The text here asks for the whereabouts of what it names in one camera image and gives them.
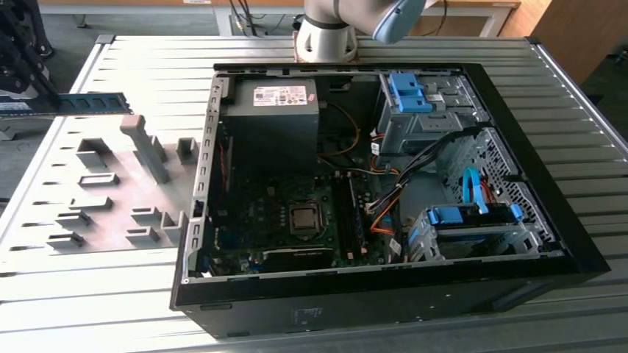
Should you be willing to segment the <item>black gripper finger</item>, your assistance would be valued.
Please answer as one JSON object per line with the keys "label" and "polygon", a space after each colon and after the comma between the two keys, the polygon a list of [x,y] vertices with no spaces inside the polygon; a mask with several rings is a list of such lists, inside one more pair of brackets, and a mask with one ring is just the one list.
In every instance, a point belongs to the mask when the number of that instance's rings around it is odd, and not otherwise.
{"label": "black gripper finger", "polygon": [[35,1],[1,2],[1,33],[6,34],[22,53],[29,67],[30,85],[18,97],[1,95],[2,110],[54,110],[57,89],[43,60],[53,54]]}
{"label": "black gripper finger", "polygon": [[18,97],[30,85],[29,67],[13,39],[1,33],[1,95]]}

